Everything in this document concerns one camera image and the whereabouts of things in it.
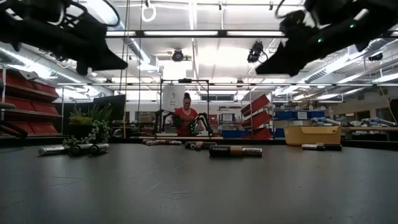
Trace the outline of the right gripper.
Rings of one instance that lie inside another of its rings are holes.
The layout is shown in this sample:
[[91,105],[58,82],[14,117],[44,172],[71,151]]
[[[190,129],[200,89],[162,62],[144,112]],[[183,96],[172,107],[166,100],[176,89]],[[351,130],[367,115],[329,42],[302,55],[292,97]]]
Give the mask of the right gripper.
[[256,68],[258,75],[285,74],[293,77],[308,63],[355,43],[356,20],[347,18],[319,28],[307,25],[305,14],[305,11],[298,10],[283,16],[279,29],[287,40]]

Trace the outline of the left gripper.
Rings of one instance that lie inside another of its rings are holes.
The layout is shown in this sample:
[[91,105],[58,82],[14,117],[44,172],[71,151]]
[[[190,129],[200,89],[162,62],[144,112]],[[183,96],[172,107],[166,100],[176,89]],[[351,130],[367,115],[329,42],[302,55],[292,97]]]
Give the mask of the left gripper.
[[107,27],[73,1],[34,1],[34,46],[77,61],[76,72],[125,69],[105,38]]

